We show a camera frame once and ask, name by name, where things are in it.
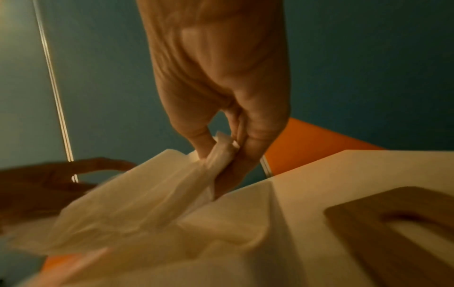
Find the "human hand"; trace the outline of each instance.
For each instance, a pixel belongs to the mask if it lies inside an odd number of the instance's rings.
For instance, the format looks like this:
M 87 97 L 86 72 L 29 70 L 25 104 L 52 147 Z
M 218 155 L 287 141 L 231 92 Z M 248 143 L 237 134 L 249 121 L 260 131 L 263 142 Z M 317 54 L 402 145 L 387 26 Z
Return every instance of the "human hand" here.
M 240 144 L 216 180 L 237 186 L 285 128 L 290 77 L 281 0 L 138 0 L 159 96 L 172 126 L 206 157 L 218 111 Z
M 108 158 L 47 163 L 0 171 L 0 227 L 58 214 L 96 184 L 74 183 L 75 174 L 127 171 L 135 164 Z

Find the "skin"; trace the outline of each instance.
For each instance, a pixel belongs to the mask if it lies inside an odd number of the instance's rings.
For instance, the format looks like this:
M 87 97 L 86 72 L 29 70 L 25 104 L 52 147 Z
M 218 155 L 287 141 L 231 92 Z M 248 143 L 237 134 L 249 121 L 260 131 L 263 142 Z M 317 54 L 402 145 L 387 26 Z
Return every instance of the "skin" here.
M 216 179 L 219 195 L 258 165 L 285 128 L 290 76 L 281 0 L 137 0 L 159 96 L 201 158 L 223 111 L 241 148 Z
M 135 164 L 127 161 L 92 158 L 2 170 L 0 227 L 56 215 L 72 201 L 96 187 L 90 183 L 74 183 L 71 178 L 75 174 L 101 170 L 127 171 L 133 167 Z

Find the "metal strip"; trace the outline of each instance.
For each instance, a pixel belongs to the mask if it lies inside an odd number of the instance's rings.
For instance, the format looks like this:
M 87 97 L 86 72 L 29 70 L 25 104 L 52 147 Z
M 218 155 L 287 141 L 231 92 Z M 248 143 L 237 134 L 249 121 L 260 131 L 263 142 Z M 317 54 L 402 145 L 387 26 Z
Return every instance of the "metal strip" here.
M 43 17 L 41 10 L 39 8 L 38 0 L 33 0 L 33 6 L 35 8 L 36 21 L 38 23 L 39 35 L 41 36 L 41 42 L 43 44 L 44 55 L 46 57 L 47 68 L 49 70 L 49 78 L 51 80 L 53 97 L 55 99 L 55 105 L 57 108 L 58 120 L 60 121 L 61 135 L 63 137 L 63 144 L 65 146 L 66 158 L 68 161 L 74 161 L 72 155 L 70 139 L 68 136 L 68 130 L 66 128 L 65 116 L 63 114 L 63 109 L 61 107 L 60 93 L 58 91 L 57 81 L 55 79 L 55 74 L 53 71 L 51 54 L 49 52 L 49 46 L 47 45 L 47 38 L 43 26 Z M 75 174 L 72 178 L 74 182 L 78 182 L 77 175 Z
M 270 178 L 273 176 L 273 172 L 271 171 L 270 165 L 268 164 L 268 161 L 266 160 L 265 156 L 262 156 L 260 159 L 260 164 L 262 165 L 263 171 L 265 172 L 265 175 L 267 178 Z

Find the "hand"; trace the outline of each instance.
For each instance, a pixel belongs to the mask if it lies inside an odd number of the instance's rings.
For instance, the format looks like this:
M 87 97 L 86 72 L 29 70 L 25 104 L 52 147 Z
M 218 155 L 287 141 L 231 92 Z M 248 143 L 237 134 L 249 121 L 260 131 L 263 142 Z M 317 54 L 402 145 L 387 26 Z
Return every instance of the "hand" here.
M 48 163 L 0 171 L 0 227 L 58 214 L 95 184 L 74 183 L 75 174 L 127 171 L 135 164 L 108 158 Z
M 159 96 L 172 126 L 206 157 L 218 111 L 241 148 L 217 178 L 238 185 L 285 128 L 289 67 L 281 0 L 138 0 Z

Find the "wooden cutting board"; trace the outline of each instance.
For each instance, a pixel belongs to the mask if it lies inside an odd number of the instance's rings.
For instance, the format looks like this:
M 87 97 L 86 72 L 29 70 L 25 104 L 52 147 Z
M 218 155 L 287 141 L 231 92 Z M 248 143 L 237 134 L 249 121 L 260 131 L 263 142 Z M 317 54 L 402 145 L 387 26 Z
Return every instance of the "wooden cutting board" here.
M 325 215 L 377 282 L 389 287 L 454 286 L 454 269 L 388 225 L 407 218 L 454 234 L 454 197 L 401 187 L 330 207 Z

